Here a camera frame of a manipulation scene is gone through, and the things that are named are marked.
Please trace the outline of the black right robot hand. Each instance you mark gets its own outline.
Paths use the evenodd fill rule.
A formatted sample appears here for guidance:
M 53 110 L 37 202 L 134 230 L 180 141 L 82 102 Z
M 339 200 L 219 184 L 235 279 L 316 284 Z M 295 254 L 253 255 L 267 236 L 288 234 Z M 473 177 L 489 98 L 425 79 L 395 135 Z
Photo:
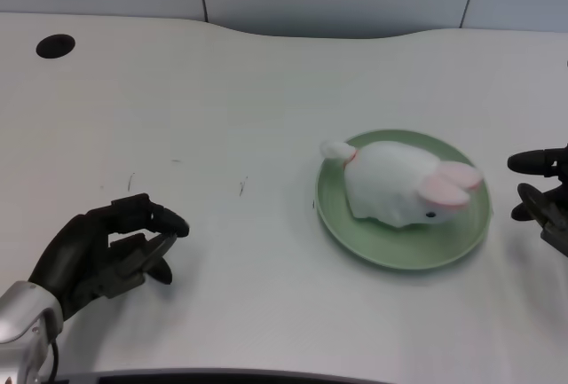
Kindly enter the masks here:
M 519 184 L 521 203 L 512 209 L 511 218 L 536 222 L 541 227 L 540 237 L 567 256 L 567 147 L 516 153 L 507 165 L 519 174 L 558 178 L 560 185 L 546 192 L 528 183 Z

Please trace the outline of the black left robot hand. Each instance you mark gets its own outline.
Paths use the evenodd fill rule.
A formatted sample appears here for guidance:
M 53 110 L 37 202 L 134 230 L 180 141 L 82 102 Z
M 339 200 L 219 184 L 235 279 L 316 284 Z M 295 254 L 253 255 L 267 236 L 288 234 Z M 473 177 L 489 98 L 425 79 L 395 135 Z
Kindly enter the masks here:
M 43 251 L 29 281 L 55 296 L 65 320 L 98 298 L 115 298 L 149 276 L 169 285 L 164 256 L 190 226 L 145 193 L 71 219 Z

